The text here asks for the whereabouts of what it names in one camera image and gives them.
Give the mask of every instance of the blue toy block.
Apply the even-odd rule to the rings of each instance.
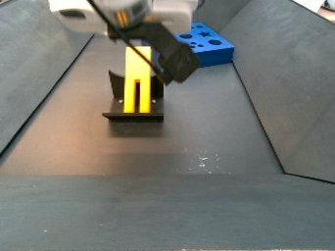
[[[177,34],[175,38],[192,48],[200,61],[200,67],[232,62],[235,46],[204,24],[194,23],[190,33]]]

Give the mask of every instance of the yellow object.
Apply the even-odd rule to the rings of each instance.
[[[152,59],[152,48],[139,46],[136,49],[145,58]],[[136,84],[140,84],[140,108],[139,113],[151,113],[151,67],[127,47],[125,50],[125,82],[124,82],[124,106],[123,113],[135,113],[136,106]]]

